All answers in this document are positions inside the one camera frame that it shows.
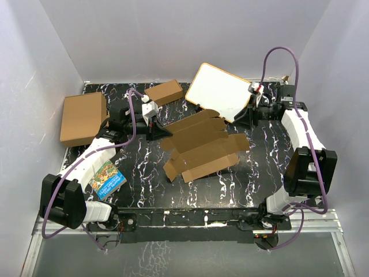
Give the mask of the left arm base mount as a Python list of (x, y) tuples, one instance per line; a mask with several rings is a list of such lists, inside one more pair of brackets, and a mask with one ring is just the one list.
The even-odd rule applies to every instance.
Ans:
[(113, 214), (106, 222), (91, 222), (87, 223), (86, 227), (91, 232), (133, 232), (137, 229), (137, 216), (132, 213)]

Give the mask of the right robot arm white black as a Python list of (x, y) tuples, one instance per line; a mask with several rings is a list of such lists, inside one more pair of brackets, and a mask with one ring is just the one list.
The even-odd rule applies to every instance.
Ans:
[(293, 208), (305, 208), (318, 214), (328, 209), (327, 194), (337, 164), (337, 154), (328, 150), (314, 133), (308, 109), (295, 99), (293, 85), (280, 85), (277, 99), (264, 103), (263, 85), (253, 82), (248, 91), (249, 103), (234, 117), (234, 122), (244, 127), (256, 127), (259, 121), (280, 121), (287, 131), (294, 153), (283, 175), (283, 186), (266, 198), (257, 214), (257, 222), (270, 229)]

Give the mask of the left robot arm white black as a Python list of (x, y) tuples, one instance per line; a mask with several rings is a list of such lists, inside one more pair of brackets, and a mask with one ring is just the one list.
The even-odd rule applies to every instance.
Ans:
[(130, 102), (111, 106), (110, 115), (101, 123), (88, 149), (57, 175), (44, 177), (41, 218), (70, 229), (89, 222), (99, 222), (106, 230), (118, 226), (119, 216), (105, 200), (126, 178), (111, 159), (136, 135), (144, 135), (148, 141), (172, 135), (158, 120), (158, 105), (148, 97), (142, 97), (138, 112), (132, 109)]

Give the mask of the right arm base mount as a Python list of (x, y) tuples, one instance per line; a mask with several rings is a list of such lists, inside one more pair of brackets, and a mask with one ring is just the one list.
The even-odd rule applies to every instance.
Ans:
[(289, 217), (271, 214), (267, 211), (266, 199), (257, 208), (240, 211), (236, 216), (240, 230), (290, 230)]

